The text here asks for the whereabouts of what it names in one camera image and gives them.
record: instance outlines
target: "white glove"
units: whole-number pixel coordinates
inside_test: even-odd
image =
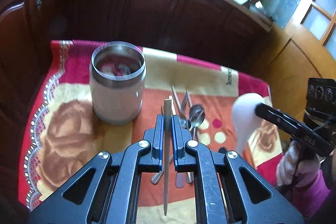
[[[291,142],[288,151],[281,158],[277,166],[277,184],[291,184],[295,172],[296,163],[299,157],[298,143]],[[295,175],[303,174],[302,179],[298,182],[296,187],[304,187],[308,185],[317,175],[320,169],[320,160],[315,154],[312,160],[303,160],[299,163]]]

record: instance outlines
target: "cabinet handle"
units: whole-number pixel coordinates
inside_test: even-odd
[[[42,1],[41,0],[36,0],[36,6],[40,10],[42,6]]]

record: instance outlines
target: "pink sleeve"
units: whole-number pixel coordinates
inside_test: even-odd
[[[304,218],[310,218],[324,202],[329,192],[320,169],[315,182],[308,189],[304,191],[300,191],[298,188],[293,189],[292,204],[302,213]]]

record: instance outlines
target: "table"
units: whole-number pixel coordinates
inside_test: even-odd
[[[124,126],[98,119],[92,109],[89,63],[102,42],[52,41],[53,63],[27,122],[21,148],[18,199],[30,210],[45,200],[101,150],[116,153],[142,139],[155,125],[163,99],[174,85],[180,100],[188,89],[192,102],[205,108],[199,141],[211,150],[235,148],[231,121],[235,99],[256,92],[271,105],[269,87],[262,80],[229,68],[169,52],[139,47],[146,59],[147,76],[139,116]],[[243,157],[271,184],[282,157],[276,126],[264,121],[251,136]],[[175,187],[170,165],[168,215],[163,215],[163,179],[151,184],[143,173],[137,223],[195,223],[194,186]]]

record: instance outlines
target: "stainless steel container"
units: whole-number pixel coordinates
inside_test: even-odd
[[[115,125],[133,120],[142,106],[145,77],[145,58],[138,47],[122,41],[98,47],[90,63],[90,89],[97,116]]]

